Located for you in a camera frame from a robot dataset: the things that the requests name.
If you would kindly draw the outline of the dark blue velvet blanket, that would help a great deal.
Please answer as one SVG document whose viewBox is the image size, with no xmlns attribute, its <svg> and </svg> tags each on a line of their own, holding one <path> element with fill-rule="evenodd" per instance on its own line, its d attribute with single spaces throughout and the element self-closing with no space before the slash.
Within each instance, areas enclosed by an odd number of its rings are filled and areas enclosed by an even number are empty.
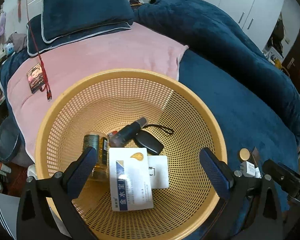
<svg viewBox="0 0 300 240">
<path fill-rule="evenodd" d="M 214 114 L 231 168 L 242 148 L 298 168 L 299 93 L 227 13 L 202 0 L 157 0 L 139 7 L 135 21 L 189 46 L 179 80 Z"/>
</svg>

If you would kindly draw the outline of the black car key fob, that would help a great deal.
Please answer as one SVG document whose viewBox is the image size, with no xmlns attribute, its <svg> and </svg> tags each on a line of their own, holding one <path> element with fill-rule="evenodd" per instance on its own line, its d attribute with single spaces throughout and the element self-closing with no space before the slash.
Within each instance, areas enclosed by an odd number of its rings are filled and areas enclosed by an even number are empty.
<svg viewBox="0 0 300 240">
<path fill-rule="evenodd" d="M 146 148 L 148 154 L 159 155 L 164 149 L 164 145 L 151 133 L 145 131 L 145 128 L 149 127 L 161 129 L 169 135 L 172 135 L 174 133 L 174 130 L 162 125 L 149 124 L 145 125 L 143 129 L 141 129 L 133 138 L 133 141 L 135 142 L 136 146 L 138 146 L 139 148 Z"/>
</svg>

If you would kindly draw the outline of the white blue medicine box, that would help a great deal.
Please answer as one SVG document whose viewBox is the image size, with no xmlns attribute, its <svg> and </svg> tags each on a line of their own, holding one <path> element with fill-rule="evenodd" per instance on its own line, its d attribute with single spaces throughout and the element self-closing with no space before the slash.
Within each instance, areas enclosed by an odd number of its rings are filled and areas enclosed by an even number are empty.
<svg viewBox="0 0 300 240">
<path fill-rule="evenodd" d="M 154 207 L 145 148 L 111 147 L 109 182 L 114 212 L 138 211 Z"/>
</svg>

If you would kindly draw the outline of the orange plastic basket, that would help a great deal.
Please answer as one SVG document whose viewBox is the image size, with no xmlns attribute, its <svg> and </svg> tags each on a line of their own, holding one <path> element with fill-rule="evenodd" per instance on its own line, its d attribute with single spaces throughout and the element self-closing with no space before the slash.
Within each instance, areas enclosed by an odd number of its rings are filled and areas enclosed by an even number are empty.
<svg viewBox="0 0 300 240">
<path fill-rule="evenodd" d="M 147 153 L 130 141 L 108 147 L 107 180 L 89 179 L 73 200 L 89 229 L 99 239 L 184 239 L 212 214 L 219 197 L 199 161 L 209 148 L 227 160 L 221 128 L 207 105 L 178 81 L 146 70 L 115 69 L 85 77 L 64 90 L 42 120 L 34 150 L 37 176 L 65 171 L 83 150 L 84 136 L 107 136 L 145 118 L 147 131 L 164 146 L 168 185 L 142 187 L 150 209 L 122 211 L 133 200 L 115 192 L 116 166 L 144 178 Z"/>
</svg>

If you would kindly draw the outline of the small jar with orange lid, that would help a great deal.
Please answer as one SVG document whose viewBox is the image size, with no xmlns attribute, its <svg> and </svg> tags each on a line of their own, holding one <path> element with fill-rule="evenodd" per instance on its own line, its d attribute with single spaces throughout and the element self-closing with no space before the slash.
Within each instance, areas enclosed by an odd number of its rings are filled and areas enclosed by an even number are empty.
<svg viewBox="0 0 300 240">
<path fill-rule="evenodd" d="M 238 158 L 240 162 L 249 161 L 250 151 L 247 148 L 242 148 L 238 152 Z"/>
</svg>

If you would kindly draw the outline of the white power adapter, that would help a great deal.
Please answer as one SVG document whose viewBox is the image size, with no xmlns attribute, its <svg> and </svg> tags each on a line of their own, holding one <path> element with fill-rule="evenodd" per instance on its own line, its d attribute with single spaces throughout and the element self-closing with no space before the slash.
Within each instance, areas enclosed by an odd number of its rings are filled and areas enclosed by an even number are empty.
<svg viewBox="0 0 300 240">
<path fill-rule="evenodd" d="M 148 170 L 152 189 L 168 189 L 168 159 L 165 155 L 148 156 Z"/>
</svg>

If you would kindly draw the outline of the pink blanket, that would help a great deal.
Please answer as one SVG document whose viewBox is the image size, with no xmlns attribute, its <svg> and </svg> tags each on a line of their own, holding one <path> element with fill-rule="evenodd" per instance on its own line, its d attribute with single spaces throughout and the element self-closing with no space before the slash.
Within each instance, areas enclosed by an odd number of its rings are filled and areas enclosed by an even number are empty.
<svg viewBox="0 0 300 240">
<path fill-rule="evenodd" d="M 145 69 L 178 80 L 179 63 L 187 49 L 187 45 L 133 23 L 129 30 L 66 44 L 45 52 L 42 58 L 56 100 L 77 81 L 110 69 Z M 44 92 L 31 93 L 27 72 L 37 62 L 37 58 L 27 59 L 7 84 L 7 99 L 31 160 L 35 159 L 40 124 L 53 103 Z"/>
</svg>

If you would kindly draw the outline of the dark blue pillow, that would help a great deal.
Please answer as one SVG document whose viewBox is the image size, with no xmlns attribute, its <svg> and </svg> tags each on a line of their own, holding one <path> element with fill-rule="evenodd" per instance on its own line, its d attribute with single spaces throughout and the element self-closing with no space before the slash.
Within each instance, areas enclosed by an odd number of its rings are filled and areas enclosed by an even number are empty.
<svg viewBox="0 0 300 240">
<path fill-rule="evenodd" d="M 132 25 L 133 20 L 129 0 L 42 0 L 41 25 L 45 43 L 103 25 Z"/>
<path fill-rule="evenodd" d="M 41 54 L 57 47 L 81 41 L 86 38 L 117 33 L 119 31 L 130 29 L 131 26 L 128 23 L 114 23 L 93 27 L 90 29 L 79 30 L 71 34 L 58 37 L 51 43 L 46 43 L 42 38 L 41 15 L 37 15 L 27 24 L 27 53 L 30 57 L 35 57 L 38 55 L 38 53 Z"/>
</svg>

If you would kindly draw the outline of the small picture card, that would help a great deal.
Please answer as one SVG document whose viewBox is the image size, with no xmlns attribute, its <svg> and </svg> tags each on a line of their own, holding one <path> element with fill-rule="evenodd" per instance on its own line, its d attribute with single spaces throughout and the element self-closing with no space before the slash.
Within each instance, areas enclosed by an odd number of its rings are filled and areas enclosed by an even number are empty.
<svg viewBox="0 0 300 240">
<path fill-rule="evenodd" d="M 43 70 L 39 63 L 27 72 L 27 80 L 32 94 L 35 94 L 38 90 L 43 90 L 45 82 L 43 78 Z"/>
</svg>

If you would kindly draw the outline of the brown wooden comb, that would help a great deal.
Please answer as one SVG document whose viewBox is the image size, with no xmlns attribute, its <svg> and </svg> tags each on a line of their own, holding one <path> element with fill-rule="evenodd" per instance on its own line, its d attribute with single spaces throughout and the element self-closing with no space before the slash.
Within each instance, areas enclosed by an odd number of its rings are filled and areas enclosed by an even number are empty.
<svg viewBox="0 0 300 240">
<path fill-rule="evenodd" d="M 250 152 L 250 160 L 255 165 L 255 167 L 260 167 L 260 154 L 257 147 L 254 147 Z"/>
</svg>

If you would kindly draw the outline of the white rectangular box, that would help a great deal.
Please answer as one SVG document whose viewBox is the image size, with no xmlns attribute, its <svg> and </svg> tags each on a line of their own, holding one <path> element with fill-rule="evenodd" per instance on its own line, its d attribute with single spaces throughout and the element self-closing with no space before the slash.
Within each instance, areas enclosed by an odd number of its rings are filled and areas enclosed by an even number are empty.
<svg viewBox="0 0 300 240">
<path fill-rule="evenodd" d="M 240 171 L 243 173 L 243 176 L 248 178 L 262 178 L 259 168 L 248 161 L 240 164 Z"/>
</svg>

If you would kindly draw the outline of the glass jar with metal lid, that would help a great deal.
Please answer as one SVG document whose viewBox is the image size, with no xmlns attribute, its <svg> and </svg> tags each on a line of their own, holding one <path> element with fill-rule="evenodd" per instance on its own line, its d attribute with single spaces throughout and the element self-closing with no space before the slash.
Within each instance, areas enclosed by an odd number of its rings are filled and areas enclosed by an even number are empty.
<svg viewBox="0 0 300 240">
<path fill-rule="evenodd" d="M 89 176 L 90 180 L 106 183 L 108 171 L 108 139 L 101 132 L 90 131 L 83 137 L 83 151 L 87 148 L 95 150 L 95 165 Z"/>
</svg>

